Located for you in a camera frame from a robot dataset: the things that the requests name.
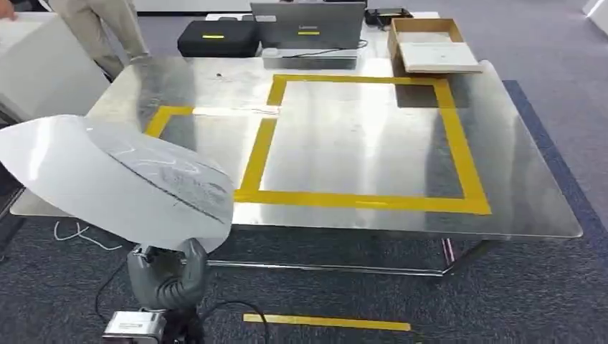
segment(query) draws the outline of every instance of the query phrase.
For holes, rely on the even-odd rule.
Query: open cardboard box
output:
[[[393,19],[389,51],[407,73],[481,72],[453,19]]]

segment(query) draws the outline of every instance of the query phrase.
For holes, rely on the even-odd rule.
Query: laptop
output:
[[[251,3],[262,47],[357,49],[365,2]]]

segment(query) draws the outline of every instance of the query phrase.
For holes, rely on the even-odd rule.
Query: yellow tape strip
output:
[[[274,81],[308,81],[308,82],[353,82],[366,84],[395,84],[433,86],[438,79],[432,77],[358,77],[350,75],[296,75],[277,74]]]
[[[335,317],[298,317],[294,315],[265,315],[266,321],[274,324],[332,326],[338,328],[367,328],[372,330],[411,331],[407,322],[389,322],[375,320],[339,319]],[[243,321],[260,323],[262,318],[257,314],[243,314]]]
[[[270,141],[275,134],[276,126],[276,118],[263,118],[261,120],[247,167],[245,167],[241,190],[255,191],[260,189],[262,174],[264,174],[268,152],[270,152]]]
[[[191,115],[194,108],[192,106],[165,106],[158,107],[154,116],[148,123],[144,133],[154,138],[161,136],[163,130],[169,123],[172,115]]]
[[[287,88],[287,80],[279,75],[275,75],[272,78],[272,87],[268,93],[268,99],[266,105],[280,106],[285,95],[285,89]]]
[[[447,144],[452,151],[452,158],[462,187],[464,199],[475,205],[474,214],[491,214],[490,204],[485,197],[475,162],[471,155],[465,131],[458,118],[456,104],[447,80],[438,80],[434,86],[439,104],[439,111],[445,127]]]
[[[365,208],[378,210],[438,211],[446,213],[485,214],[478,202],[467,199],[440,197],[356,195],[349,193],[289,192],[236,190],[234,201],[239,203],[288,204],[293,206],[323,206]]]

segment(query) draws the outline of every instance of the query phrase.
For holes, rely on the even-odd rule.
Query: person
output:
[[[15,9],[10,0],[0,0],[0,19],[9,18],[15,20],[17,18]]]
[[[132,0],[49,0],[86,52],[115,79],[124,65],[114,53],[101,20],[112,30],[128,57],[148,55]]]

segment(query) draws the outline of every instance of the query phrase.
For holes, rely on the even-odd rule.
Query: metal table top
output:
[[[235,224],[581,236],[498,74],[482,66],[447,80],[395,79],[380,58],[359,59],[354,70],[147,59],[88,116],[214,159],[239,189]]]

